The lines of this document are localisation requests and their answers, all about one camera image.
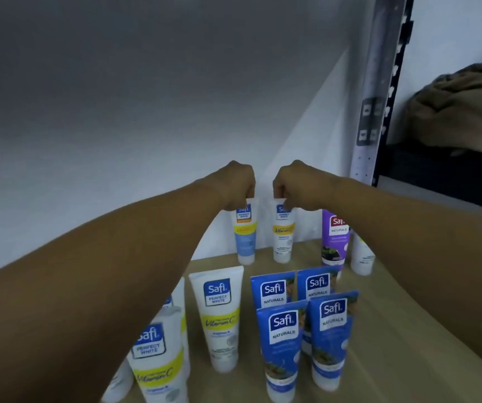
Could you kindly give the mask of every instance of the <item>fist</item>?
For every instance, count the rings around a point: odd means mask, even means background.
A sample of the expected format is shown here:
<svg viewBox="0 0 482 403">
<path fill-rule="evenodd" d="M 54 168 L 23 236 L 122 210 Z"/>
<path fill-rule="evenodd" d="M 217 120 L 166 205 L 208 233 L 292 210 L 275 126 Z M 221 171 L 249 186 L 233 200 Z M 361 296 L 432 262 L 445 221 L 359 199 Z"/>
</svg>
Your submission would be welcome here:
<svg viewBox="0 0 482 403">
<path fill-rule="evenodd" d="M 224 210 L 246 207 L 246 198 L 254 198 L 256 180 L 251 165 L 230 161 L 228 165 L 198 182 L 221 196 Z"/>
<path fill-rule="evenodd" d="M 340 177 L 295 160 L 280 169 L 273 181 L 273 196 L 286 198 L 284 206 L 318 210 L 332 204 Z"/>
</svg>

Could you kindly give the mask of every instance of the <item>brown cloth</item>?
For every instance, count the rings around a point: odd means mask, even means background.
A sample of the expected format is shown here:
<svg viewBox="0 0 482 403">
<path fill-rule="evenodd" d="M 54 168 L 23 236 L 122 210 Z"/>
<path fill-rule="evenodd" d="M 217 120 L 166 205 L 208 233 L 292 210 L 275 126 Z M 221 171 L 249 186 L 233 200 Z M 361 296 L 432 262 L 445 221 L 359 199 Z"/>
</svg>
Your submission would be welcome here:
<svg viewBox="0 0 482 403">
<path fill-rule="evenodd" d="M 482 153 L 482 63 L 437 77 L 408 101 L 405 120 L 426 146 Z"/>
</svg>

